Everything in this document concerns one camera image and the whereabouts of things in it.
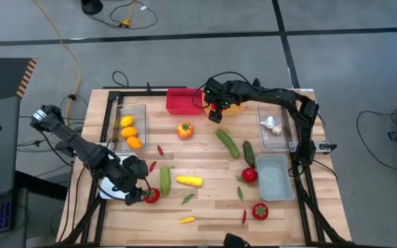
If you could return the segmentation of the dark green cucumber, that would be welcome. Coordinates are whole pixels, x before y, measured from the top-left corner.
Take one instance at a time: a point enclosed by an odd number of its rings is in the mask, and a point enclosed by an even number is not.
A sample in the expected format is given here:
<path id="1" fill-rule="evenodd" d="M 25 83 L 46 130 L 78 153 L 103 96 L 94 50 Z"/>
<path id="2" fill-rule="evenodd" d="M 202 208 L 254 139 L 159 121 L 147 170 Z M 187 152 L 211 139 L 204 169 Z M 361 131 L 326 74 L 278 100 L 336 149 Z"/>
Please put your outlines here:
<path id="1" fill-rule="evenodd" d="M 252 145 L 249 141 L 244 141 L 243 143 L 243 153 L 246 163 L 251 167 L 255 168 L 255 157 Z"/>

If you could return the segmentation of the red tomato green stem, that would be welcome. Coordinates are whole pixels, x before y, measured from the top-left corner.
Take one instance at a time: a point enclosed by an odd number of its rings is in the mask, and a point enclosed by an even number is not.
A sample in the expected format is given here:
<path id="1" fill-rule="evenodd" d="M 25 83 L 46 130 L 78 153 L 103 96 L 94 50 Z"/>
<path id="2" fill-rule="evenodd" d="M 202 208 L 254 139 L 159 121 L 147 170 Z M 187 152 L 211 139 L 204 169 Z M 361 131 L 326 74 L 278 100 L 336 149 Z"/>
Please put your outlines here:
<path id="1" fill-rule="evenodd" d="M 241 178 L 246 183 L 254 183 L 258 178 L 258 174 L 255 169 L 248 167 L 242 171 Z"/>
<path id="2" fill-rule="evenodd" d="M 265 220 L 269 215 L 269 209 L 264 203 L 257 203 L 252 208 L 252 215 L 257 220 Z"/>
<path id="3" fill-rule="evenodd" d="M 156 203 L 160 198 L 160 191 L 156 188 L 150 188 L 144 192 L 143 200 L 148 204 Z"/>

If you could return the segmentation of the black aluminium table frame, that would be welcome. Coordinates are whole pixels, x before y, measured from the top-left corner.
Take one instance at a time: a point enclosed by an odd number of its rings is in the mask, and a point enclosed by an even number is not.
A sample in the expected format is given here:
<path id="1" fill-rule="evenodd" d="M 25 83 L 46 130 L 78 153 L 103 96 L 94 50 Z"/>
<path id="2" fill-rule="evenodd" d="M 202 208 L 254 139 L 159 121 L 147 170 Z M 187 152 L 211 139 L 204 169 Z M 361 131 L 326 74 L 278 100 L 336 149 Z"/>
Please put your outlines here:
<path id="1" fill-rule="evenodd" d="M 101 203 L 78 242 L 100 246 L 211 246 L 221 245 L 226 234 L 244 238 L 253 246 L 301 245 L 305 242 L 297 200 L 267 204 L 265 220 L 252 216 L 252 207 L 261 202 L 257 184 L 237 181 L 246 164 L 232 158 L 215 131 L 227 132 L 237 145 L 249 141 L 256 154 L 262 152 L 258 126 L 258 103 L 248 102 L 236 116 L 226 116 L 218 125 L 206 115 L 171 115 L 165 107 L 163 90 L 95 90 L 92 92 L 83 127 L 83 137 L 103 142 L 117 103 L 146 106 L 148 146 L 139 156 L 157 167 L 169 167 L 172 178 L 198 176 L 202 187 L 172 183 L 168 196 L 156 203 L 127 206 L 119 200 Z M 194 127 L 190 138 L 179 138 L 177 126 L 189 122 Z M 162 157 L 157 150 L 159 145 Z M 243 192 L 244 201 L 237 194 Z M 194 197 L 182 205 L 183 199 Z M 242 225 L 243 210 L 247 218 Z M 180 220 L 195 217 L 191 223 Z"/>

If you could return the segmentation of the orange plastic basket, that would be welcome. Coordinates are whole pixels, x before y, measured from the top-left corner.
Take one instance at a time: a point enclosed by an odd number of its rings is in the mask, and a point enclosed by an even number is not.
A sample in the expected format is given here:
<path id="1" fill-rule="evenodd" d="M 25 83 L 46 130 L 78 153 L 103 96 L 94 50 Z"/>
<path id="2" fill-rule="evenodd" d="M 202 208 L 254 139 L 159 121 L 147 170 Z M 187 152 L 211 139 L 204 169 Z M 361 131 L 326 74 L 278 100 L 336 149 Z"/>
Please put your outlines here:
<path id="1" fill-rule="evenodd" d="M 237 114 L 239 114 L 242 110 L 243 110 L 243 108 L 244 108 L 244 105 L 242 104 L 242 103 L 240 103 L 239 105 L 237 105 L 237 104 L 235 104 L 235 96 L 233 95 L 233 94 L 231 94 L 231 93 L 229 93 L 229 95 L 233 98 L 233 104 L 231 104 L 231 106 L 230 106 L 230 108 L 228 108 L 228 109 L 225 109 L 225 110 L 216 110 L 216 112 L 222 112 L 222 116 L 234 116 L 234 115 L 237 115 Z M 203 93 L 203 107 L 205 108 L 205 112 L 208 114 L 208 116 L 209 116 L 209 113 L 210 113 L 210 111 L 212 110 L 211 109 L 211 105 L 208 105 L 205 101 L 204 101 L 204 93 Z"/>

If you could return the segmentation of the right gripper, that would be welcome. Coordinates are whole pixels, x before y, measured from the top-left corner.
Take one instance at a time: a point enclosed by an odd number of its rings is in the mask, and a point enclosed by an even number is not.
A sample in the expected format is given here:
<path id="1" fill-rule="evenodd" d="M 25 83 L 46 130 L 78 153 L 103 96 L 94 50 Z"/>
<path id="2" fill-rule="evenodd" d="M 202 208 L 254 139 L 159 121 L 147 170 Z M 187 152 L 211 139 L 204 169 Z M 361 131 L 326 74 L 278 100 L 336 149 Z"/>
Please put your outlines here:
<path id="1" fill-rule="evenodd" d="M 203 93 L 204 101 L 208 104 L 214 104 L 216 110 L 225 110 L 233 104 L 233 98 L 228 93 L 228 88 L 217 80 L 209 78 L 205 84 Z M 214 123 L 220 123 L 222 120 L 222 112 L 211 110 L 209 120 Z"/>

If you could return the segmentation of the white plastic bin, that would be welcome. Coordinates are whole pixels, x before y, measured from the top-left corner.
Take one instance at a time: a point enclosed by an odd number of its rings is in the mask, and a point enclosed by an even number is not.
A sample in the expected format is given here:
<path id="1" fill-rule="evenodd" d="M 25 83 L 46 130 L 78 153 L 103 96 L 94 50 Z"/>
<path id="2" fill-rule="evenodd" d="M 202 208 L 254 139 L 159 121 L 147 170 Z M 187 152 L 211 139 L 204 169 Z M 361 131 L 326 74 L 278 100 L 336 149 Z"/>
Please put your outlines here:
<path id="1" fill-rule="evenodd" d="M 122 166 L 122 162 L 130 156 L 134 156 L 134 154 L 121 154 L 119 158 L 121 159 L 119 164 L 113 165 L 107 171 L 106 176 L 101 181 L 101 189 L 102 192 L 100 196 L 102 199 L 111 200 L 111 199 L 119 199 L 125 200 L 125 197 L 129 195 L 130 191 L 123 192 L 116 186 L 116 178 L 121 175 L 121 172 L 124 172 L 124 166 Z"/>
<path id="2" fill-rule="evenodd" d="M 287 163 L 284 154 L 263 154 L 256 158 L 258 185 L 264 200 L 294 200 L 295 193 L 287 172 Z"/>

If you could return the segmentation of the large white garlic bulb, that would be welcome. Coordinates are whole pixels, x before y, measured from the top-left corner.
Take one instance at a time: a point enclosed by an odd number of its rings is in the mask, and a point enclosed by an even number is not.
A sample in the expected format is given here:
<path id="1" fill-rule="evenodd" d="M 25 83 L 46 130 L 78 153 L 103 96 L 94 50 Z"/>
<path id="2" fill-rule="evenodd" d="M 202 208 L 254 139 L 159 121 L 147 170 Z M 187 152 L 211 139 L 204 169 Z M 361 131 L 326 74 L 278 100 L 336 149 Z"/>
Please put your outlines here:
<path id="1" fill-rule="evenodd" d="M 261 121 L 260 124 L 267 129 L 272 130 L 275 127 L 274 117 L 268 116 L 264 121 Z"/>

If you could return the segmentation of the clear plastic bin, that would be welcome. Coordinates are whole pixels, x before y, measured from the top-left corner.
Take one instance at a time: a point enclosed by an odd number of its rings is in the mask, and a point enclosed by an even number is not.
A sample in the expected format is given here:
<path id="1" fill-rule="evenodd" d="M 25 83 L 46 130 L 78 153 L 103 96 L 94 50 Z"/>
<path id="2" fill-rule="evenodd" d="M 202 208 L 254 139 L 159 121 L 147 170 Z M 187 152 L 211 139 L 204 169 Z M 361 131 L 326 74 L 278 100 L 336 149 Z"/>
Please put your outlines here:
<path id="1" fill-rule="evenodd" d="M 268 116 L 273 116 L 275 125 L 282 125 L 283 131 L 274 135 L 272 130 L 260 124 Z M 296 128 L 288 111 L 279 105 L 260 103 L 257 107 L 257 117 L 261 149 L 264 152 L 288 152 L 294 149 L 298 143 Z"/>
<path id="2" fill-rule="evenodd" d="M 126 139 L 121 136 L 123 127 L 120 121 L 124 116 L 133 116 L 134 123 L 130 127 L 135 127 L 138 130 L 137 138 L 142 142 L 141 149 L 130 149 L 126 143 Z M 137 152 L 147 148 L 147 115 L 146 106 L 140 103 L 130 103 L 117 105 L 112 110 L 112 117 L 110 118 L 108 139 L 112 142 L 113 150 L 116 153 Z"/>

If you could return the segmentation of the bright green cucumber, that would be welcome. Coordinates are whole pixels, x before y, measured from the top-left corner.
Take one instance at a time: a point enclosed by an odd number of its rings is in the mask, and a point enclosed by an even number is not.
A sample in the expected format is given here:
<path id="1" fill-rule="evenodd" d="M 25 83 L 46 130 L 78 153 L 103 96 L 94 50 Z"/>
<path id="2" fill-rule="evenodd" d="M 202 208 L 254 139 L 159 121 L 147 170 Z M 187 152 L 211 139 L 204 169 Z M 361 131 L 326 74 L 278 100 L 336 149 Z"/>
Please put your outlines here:
<path id="1" fill-rule="evenodd" d="M 235 142 L 226 132 L 223 130 L 216 130 L 216 136 L 224 144 L 224 146 L 226 146 L 233 158 L 238 159 L 240 157 L 240 152 Z"/>

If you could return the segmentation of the pale green cucumber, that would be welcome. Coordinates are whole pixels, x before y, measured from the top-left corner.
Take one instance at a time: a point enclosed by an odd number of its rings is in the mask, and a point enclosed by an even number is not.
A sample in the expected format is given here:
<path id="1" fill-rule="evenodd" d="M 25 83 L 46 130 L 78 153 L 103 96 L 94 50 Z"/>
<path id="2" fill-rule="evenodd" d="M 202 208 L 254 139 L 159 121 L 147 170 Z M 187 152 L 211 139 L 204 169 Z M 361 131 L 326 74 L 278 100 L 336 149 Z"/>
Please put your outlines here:
<path id="1" fill-rule="evenodd" d="M 171 189 L 170 168 L 162 167 L 159 172 L 161 195 L 166 197 Z"/>

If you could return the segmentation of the orange mango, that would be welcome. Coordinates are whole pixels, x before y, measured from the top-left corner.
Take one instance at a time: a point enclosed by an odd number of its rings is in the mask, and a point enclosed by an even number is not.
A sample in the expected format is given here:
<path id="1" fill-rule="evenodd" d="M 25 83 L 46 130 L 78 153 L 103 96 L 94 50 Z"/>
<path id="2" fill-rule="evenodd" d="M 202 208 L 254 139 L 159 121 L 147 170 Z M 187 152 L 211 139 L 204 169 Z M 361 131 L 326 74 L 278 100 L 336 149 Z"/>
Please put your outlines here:
<path id="1" fill-rule="evenodd" d="M 130 149 L 141 149 L 142 142 L 135 136 L 130 136 L 126 138 L 126 143 Z"/>

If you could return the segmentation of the yellow-orange lemon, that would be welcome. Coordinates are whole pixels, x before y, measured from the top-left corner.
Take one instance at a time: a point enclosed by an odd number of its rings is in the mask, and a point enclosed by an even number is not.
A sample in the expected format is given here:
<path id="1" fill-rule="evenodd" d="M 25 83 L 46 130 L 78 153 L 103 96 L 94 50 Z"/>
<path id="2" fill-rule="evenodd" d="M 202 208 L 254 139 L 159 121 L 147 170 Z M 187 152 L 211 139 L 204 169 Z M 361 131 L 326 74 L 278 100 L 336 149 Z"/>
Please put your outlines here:
<path id="1" fill-rule="evenodd" d="M 137 137 L 138 136 L 138 130 L 135 127 L 124 127 L 121 130 L 121 136 L 124 139 L 127 139 L 129 137 Z"/>

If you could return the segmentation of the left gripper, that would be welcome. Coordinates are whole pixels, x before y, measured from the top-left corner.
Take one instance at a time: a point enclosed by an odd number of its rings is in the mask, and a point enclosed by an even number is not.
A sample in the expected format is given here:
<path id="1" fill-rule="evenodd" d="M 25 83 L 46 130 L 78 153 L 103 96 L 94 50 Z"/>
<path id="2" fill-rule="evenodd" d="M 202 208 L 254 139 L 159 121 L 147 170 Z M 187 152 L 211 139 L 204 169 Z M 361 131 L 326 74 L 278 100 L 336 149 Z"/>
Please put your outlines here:
<path id="1" fill-rule="evenodd" d="M 114 155 L 111 158 L 113 166 L 110 168 L 110 182 L 117 190 L 128 193 L 125 196 L 125 204 L 130 206 L 142 201 L 143 190 L 136 186 L 138 180 L 145 181 L 147 190 L 144 193 L 144 198 L 149 198 L 150 184 L 146 178 L 149 171 L 146 162 L 136 155 L 130 155 L 124 159 Z"/>

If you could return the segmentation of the yellow corn cob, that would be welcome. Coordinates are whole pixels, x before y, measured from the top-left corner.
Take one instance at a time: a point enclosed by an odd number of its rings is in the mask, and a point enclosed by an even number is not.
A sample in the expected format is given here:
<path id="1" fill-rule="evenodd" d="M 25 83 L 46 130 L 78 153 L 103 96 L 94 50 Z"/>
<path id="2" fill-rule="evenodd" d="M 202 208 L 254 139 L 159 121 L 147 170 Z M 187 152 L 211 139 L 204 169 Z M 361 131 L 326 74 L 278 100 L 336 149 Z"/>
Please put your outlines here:
<path id="1" fill-rule="evenodd" d="M 180 184 L 201 187 L 203 185 L 203 179 L 195 176 L 177 176 L 176 181 Z"/>

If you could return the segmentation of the orange bell pepper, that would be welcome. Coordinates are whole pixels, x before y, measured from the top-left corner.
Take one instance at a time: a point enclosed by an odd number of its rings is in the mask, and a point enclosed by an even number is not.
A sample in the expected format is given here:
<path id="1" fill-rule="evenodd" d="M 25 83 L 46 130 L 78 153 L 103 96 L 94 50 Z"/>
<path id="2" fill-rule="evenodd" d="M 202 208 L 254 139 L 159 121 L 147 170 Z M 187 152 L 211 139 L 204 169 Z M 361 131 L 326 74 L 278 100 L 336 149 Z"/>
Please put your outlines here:
<path id="1" fill-rule="evenodd" d="M 177 126 L 177 135 L 179 138 L 190 138 L 193 133 L 194 127 L 189 122 L 183 122 Z"/>

